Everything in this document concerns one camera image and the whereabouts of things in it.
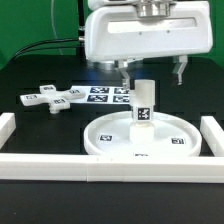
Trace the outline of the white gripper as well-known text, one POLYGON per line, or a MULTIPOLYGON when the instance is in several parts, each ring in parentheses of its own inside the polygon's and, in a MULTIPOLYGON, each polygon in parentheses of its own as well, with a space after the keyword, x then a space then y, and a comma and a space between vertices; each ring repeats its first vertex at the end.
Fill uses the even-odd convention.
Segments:
POLYGON ((213 45, 207 1, 166 0, 168 14, 141 15, 139 8, 156 0, 88 0, 92 13, 85 24, 85 54, 92 61, 116 61, 125 90, 135 89, 127 72, 129 59, 173 57, 174 83, 191 54, 207 53, 213 45))

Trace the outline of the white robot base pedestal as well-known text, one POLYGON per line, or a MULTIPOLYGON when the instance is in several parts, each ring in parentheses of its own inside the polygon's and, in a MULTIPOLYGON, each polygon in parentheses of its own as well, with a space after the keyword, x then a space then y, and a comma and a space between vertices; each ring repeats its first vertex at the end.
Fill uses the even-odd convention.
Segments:
POLYGON ((105 71, 114 71, 116 69, 128 69, 128 68, 139 68, 143 65, 142 59, 128 59, 118 61, 101 61, 93 62, 87 61, 87 65, 92 68, 97 68, 105 71))

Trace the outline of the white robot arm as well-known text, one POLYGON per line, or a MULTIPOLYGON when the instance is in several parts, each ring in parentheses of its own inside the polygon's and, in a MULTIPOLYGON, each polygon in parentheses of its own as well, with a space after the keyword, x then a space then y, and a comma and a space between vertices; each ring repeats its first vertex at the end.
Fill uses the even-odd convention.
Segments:
POLYGON ((213 45, 207 1, 88 0, 92 13, 85 23, 85 55, 92 62, 125 63, 144 58, 172 57, 174 83, 192 54, 213 45))

